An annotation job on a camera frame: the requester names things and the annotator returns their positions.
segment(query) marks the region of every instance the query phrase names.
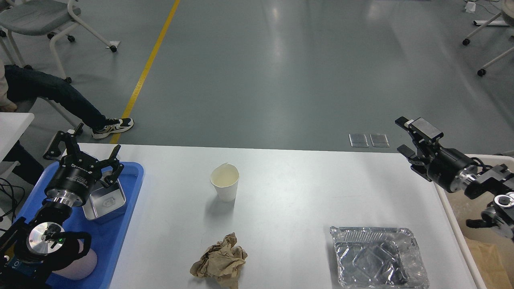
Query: epoxy floor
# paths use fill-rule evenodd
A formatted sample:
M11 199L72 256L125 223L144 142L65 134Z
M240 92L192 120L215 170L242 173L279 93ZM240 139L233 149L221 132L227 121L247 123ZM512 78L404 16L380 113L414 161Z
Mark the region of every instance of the epoxy floor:
M78 3L119 50L82 27L57 49L73 86L108 117L123 113L173 4ZM118 142L395 152L411 141L394 120L421 116L446 147L513 150L514 53L476 71L514 45L514 31L487 27L461 44L473 20L490 17L481 6L465 13L461 0L182 0L131 112L136 125ZM27 63L58 75L46 37L15 38ZM32 112L21 141L41 159L70 126L43 101ZM349 133L384 133L391 147L352 148ZM89 131L80 141L95 142Z

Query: white table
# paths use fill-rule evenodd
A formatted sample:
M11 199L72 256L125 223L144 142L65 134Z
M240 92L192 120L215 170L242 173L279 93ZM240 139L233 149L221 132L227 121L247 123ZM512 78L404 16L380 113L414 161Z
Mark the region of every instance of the white table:
M114 145L80 144L107 158ZM432 183L400 154L122 145L145 177L112 279L118 288L219 288L189 274L235 232L247 253L240 288L340 288L329 227L410 228L430 289L475 288ZM240 171L235 204L209 182Z
M0 161L34 120L32 113L0 112Z

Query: gray chair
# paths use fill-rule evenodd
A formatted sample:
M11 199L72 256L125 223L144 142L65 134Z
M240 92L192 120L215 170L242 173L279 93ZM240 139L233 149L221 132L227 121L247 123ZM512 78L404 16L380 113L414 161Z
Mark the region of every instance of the gray chair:
M11 4L9 2L7 2L6 0L0 0L0 12L6 10L7 8L11 7ZM0 28L0 37L1 38L4 38L5 36L7 36L5 34L5 32ZM4 50L5 54L7 55L7 58L9 58L9 61L11 62L11 64L15 64L15 61L14 59L12 58L12 55L11 53L9 52L9 50L7 49L7 46L5 45L4 43L4 40L3 39L0 39L0 46L2 47L2 49Z
M56 51L56 41L68 35L78 26L84 26L84 28L107 45L112 52L117 51L115 45L112 45L79 18L81 10L79 7L73 5L75 1L76 0L68 0L66 4L55 0L31 0L0 13L0 26L7 30L7 37L11 42L12 48L21 66L25 66L25 61L12 37L13 32L23 35L49 35L53 31L59 30L60 32L50 39L50 51L56 61L61 77L68 83L71 83L71 78L64 72L61 60Z
M475 35L477 32L479 32L480 30L484 29L485 27L487 27L487 25L489 25L491 22L493 22L494 20L496 20L496 18L502 16L503 17L503 20L510 26L514 27L514 0L502 0L502 11L500 11L498 14L496 14L495 16L493 16L491 19L489 19L486 23L484 23L483 25L481 25L479 28L473 30L473 32L471 32L470 34L468 34L466 36L466 38L462 41L462 44L463 45L468 45L469 43L471 43L471 40L470 38ZM507 56L508 54L510 54L511 52L514 52L514 47L505 51L504 53L500 54L499 56L495 57L494 59L492 59L491 61L487 62L486 64L484 64L480 69L479 71L476 72L476 74L478 74L478 76L484 76L485 73L487 72L485 69L488 68L491 64L493 64L494 62L504 58L505 56Z

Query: sneaker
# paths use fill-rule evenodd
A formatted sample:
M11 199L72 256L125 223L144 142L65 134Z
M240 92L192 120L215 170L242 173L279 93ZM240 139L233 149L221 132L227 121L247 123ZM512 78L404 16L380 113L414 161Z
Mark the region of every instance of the sneaker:
M109 134L126 132L134 126L134 120L132 118L108 118L105 122L107 125L101 130L93 130L94 139L102 139L109 136Z

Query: robotic arm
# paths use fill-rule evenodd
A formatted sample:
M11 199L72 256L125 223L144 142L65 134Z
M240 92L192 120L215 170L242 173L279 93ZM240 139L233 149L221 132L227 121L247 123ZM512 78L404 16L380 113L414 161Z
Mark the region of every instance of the robotic arm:
M400 117L395 123L409 133L416 147L414 152L403 144L397 150L418 175L434 181L449 193L463 190L470 199L485 192L494 195L493 201L482 211L482 218L466 220L466 225L491 228L514 242L514 173L505 164L488 166L478 158L442 147L439 140L443 133L423 118Z
M62 142L67 155L57 159L62 154ZM5 256L0 258L1 288L50 288L45 282L52 271L87 255L91 235L67 232L63 223L71 216L73 207L86 203L96 182L108 187L116 181L123 170L123 164L116 158L119 150L117 145L108 159L98 161L80 150L74 134L57 132L43 156L59 161L57 172L45 188L47 198L43 206L32 221L26 223L21 217L0 237L0 256ZM112 174L101 179L102 169L109 166ZM81 252L79 239L84 240Z

